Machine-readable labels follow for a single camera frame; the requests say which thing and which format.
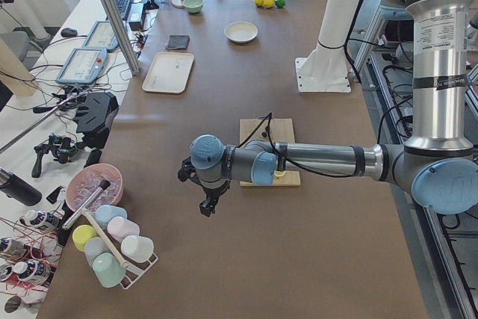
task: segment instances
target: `bowl of ice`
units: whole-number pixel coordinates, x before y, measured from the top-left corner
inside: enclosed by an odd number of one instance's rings
[[[66,189],[66,204],[72,211],[98,188],[103,179],[111,184],[88,209],[95,212],[100,205],[116,205],[122,196],[122,176],[120,171],[111,164],[92,164],[78,172]]]

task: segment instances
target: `bowl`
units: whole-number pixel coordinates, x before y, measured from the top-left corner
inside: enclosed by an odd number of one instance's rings
[[[201,11],[204,1],[203,0],[184,0],[182,4],[184,5],[184,7],[189,13],[195,14]]]
[[[66,204],[72,211],[94,192],[103,179],[111,184],[88,209],[93,213],[101,205],[116,205],[122,197],[123,185],[120,171],[111,164],[92,164],[78,172],[66,189]]]

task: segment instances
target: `black cylinder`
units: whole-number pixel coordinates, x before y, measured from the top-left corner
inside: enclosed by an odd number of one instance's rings
[[[36,188],[33,188],[13,173],[8,174],[10,178],[3,185],[0,185],[0,191],[28,206],[36,205],[42,199],[41,192]]]

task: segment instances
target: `white tray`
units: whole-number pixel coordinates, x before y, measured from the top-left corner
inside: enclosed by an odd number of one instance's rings
[[[182,93],[186,88],[194,55],[187,52],[159,52],[151,62],[143,90],[153,93]]]

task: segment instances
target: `blue framed tablet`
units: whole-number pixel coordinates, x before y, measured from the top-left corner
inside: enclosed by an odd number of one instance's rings
[[[56,81],[59,84],[91,84],[98,78],[107,57],[105,48],[75,48]]]
[[[117,46],[117,37],[107,21],[95,22],[83,44],[84,48],[105,48],[108,52],[112,52]]]

